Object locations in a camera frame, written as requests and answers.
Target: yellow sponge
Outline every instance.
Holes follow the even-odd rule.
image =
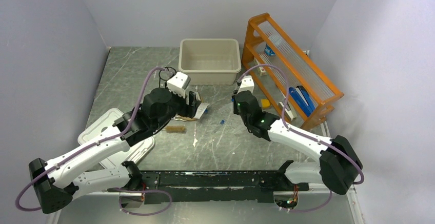
[[[267,99],[261,99],[261,108],[267,109],[270,107],[270,102]]]

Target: white wall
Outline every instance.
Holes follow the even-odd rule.
[[[45,223],[15,197],[30,161],[77,146],[107,49],[82,0],[0,1],[0,223]],[[33,189],[22,205],[38,206]]]
[[[328,117],[363,165],[367,223],[435,223],[435,0],[337,0],[311,58],[345,96]]]
[[[235,38],[269,12],[308,49],[335,0],[85,0],[109,46],[179,46],[184,38]]]

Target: gray marble surface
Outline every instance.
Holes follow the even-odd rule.
[[[110,108],[122,112],[132,109],[148,71],[153,67],[171,66],[178,69],[179,48],[113,47],[110,50],[100,85],[95,95],[87,126]],[[281,93],[265,79],[270,90],[280,98]],[[159,77],[153,76],[145,93],[158,87]],[[277,169],[286,160],[306,161],[300,152],[268,142],[247,132],[239,116],[232,114],[230,86],[198,85],[204,102],[209,103],[208,114],[197,121],[172,120],[170,125],[185,125],[185,134],[157,134],[155,147],[139,163],[142,170],[255,170]],[[255,96],[265,98],[256,88]],[[302,121],[296,120],[298,126]]]

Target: white tray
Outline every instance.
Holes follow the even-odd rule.
[[[106,127],[113,125],[113,122],[122,117],[123,112],[117,108],[112,108],[91,124],[83,133],[78,136],[80,145],[90,141],[96,136],[99,136],[101,131]],[[124,161],[133,161],[138,163],[151,149],[154,147],[154,138],[149,137],[142,140],[127,152],[117,152],[100,162],[101,166],[106,169],[118,167]]]

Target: orange wooden frame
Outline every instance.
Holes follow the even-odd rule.
[[[290,45],[291,48],[302,58],[302,60],[311,68],[313,74],[316,74],[321,81],[325,83],[325,85],[332,91],[333,96],[328,99],[321,99],[319,94],[317,94],[313,88],[312,84],[309,83],[302,75],[297,71],[297,69],[291,64],[285,55],[272,43],[269,37],[260,29],[259,24],[268,22],[278,33],[279,35]],[[313,61],[308,58],[307,55],[303,53],[303,51],[296,45],[296,43],[284,32],[284,30],[270,17],[268,13],[264,13],[261,15],[257,15],[252,17],[248,22],[248,27],[246,29],[246,37],[245,43],[243,47],[242,54],[242,64],[246,69],[250,68],[250,63],[256,58],[261,64],[264,64],[264,61],[260,57],[260,55],[255,50],[255,46],[258,44],[266,42],[267,45],[275,52],[276,56],[284,63],[286,68],[289,70],[291,74],[295,76],[295,78],[304,86],[307,90],[308,94],[311,98],[318,104],[316,109],[312,112],[312,114],[307,117],[305,113],[299,108],[293,98],[290,97],[289,102],[296,109],[299,116],[304,120],[301,128],[304,130],[310,130],[324,121],[326,121],[326,115],[331,113],[334,110],[332,104],[343,97],[343,93],[332,83],[332,81],[313,63]],[[283,84],[278,80],[275,76],[274,72],[270,68],[265,68],[268,75],[275,82],[276,86],[281,90],[282,93],[287,93],[288,90],[283,86]],[[261,83],[259,77],[252,71],[250,73],[255,83],[259,86],[259,88],[263,91],[266,97],[270,100],[272,106],[276,109],[276,111],[280,114],[281,109],[278,104],[274,101],[272,96],[269,94],[267,89]]]

